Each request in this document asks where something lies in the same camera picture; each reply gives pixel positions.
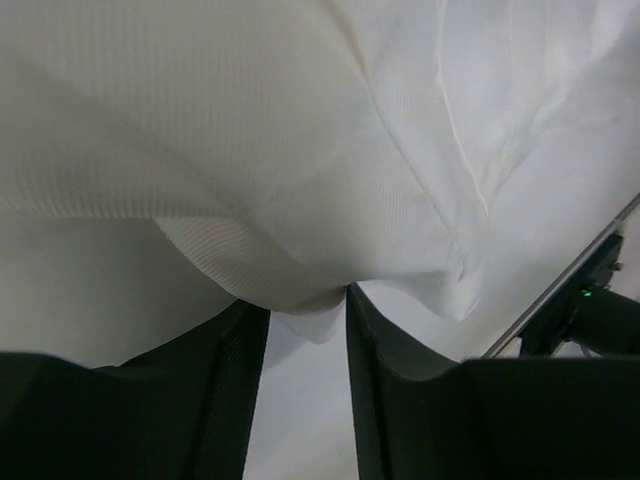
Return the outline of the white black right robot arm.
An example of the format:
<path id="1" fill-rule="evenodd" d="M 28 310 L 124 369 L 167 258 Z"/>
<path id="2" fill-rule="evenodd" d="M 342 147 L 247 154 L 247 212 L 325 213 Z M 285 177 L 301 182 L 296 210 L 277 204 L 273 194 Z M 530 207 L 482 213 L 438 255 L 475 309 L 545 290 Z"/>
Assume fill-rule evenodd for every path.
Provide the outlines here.
<path id="1" fill-rule="evenodd" d="M 598 355 L 639 353 L 639 303 L 610 281 L 624 237 L 612 233 L 519 332 L 521 356 L 550 356 L 573 342 Z"/>

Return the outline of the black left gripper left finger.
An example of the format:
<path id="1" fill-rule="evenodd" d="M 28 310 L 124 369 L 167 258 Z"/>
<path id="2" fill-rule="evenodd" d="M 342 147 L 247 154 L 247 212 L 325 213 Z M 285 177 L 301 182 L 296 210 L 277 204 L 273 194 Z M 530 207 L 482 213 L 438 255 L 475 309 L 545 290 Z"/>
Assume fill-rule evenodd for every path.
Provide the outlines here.
<path id="1" fill-rule="evenodd" d="M 119 366 L 1 356 L 5 479 L 239 479 L 270 314 L 237 301 Z"/>

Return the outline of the white fabric skirt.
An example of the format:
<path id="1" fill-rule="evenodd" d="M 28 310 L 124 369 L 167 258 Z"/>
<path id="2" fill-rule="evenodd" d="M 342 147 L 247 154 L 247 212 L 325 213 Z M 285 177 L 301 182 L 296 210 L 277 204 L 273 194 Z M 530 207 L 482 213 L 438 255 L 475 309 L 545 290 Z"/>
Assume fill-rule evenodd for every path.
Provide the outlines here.
<path id="1" fill-rule="evenodd" d="M 490 342 L 639 187 L 635 1 L 5 1 L 1 346 L 115 362 L 360 283 Z"/>

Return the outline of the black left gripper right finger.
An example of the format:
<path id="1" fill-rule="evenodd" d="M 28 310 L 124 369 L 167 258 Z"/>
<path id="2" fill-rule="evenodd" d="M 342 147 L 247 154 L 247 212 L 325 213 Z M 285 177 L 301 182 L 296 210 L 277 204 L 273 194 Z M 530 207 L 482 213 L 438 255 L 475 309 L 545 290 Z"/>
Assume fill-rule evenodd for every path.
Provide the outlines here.
<path id="1" fill-rule="evenodd" d="M 639 362 L 453 361 L 346 295 L 363 479 L 635 479 Z"/>

